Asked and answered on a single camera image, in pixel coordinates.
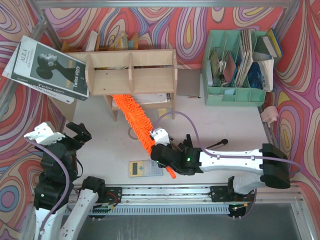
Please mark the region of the yellow blue calculator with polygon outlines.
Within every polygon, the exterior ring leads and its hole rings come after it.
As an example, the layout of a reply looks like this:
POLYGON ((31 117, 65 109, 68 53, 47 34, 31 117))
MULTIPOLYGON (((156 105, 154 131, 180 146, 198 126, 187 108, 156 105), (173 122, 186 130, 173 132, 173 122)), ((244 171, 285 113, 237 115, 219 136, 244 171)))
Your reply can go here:
POLYGON ((129 177, 159 177, 163 176, 163 169, 153 160, 139 160, 129 162, 129 177))

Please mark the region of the orange chenille duster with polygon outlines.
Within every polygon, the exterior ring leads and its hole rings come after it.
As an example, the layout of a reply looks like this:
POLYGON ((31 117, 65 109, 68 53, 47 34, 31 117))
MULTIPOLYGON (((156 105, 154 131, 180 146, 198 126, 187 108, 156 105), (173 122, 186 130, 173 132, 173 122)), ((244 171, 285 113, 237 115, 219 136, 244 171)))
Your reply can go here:
POLYGON ((137 139, 143 148, 150 155, 152 147, 155 146, 154 139, 150 132, 154 130, 151 120, 145 114, 142 107, 135 102, 133 97, 128 94, 116 94, 112 96, 117 107, 123 112, 137 139))

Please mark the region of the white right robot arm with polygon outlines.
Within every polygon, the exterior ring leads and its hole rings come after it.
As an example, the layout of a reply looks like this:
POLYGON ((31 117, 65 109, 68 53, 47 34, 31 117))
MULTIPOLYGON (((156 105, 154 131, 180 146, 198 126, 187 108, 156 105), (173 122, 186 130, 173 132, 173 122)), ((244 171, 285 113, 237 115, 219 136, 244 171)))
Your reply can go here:
POLYGON ((246 151, 214 151, 187 147, 182 151, 169 145, 157 144, 150 157, 161 168, 183 176, 213 171, 241 172, 228 178, 226 195, 248 195, 252 190, 269 187, 288 189, 291 186, 289 160, 286 154, 270 143, 246 151))

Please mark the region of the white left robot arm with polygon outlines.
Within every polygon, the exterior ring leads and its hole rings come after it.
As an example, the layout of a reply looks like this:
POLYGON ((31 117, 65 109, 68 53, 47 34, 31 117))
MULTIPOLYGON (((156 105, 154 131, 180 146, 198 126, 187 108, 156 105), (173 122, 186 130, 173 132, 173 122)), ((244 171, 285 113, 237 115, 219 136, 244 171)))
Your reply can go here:
POLYGON ((103 179, 87 177, 73 210, 62 222, 74 189, 73 182, 79 177, 77 150, 92 138, 83 123, 69 122, 66 126, 75 132, 74 137, 56 131, 48 121, 24 136, 43 153, 40 162, 43 170, 34 189, 36 240, 76 240, 94 204, 107 194, 103 179))

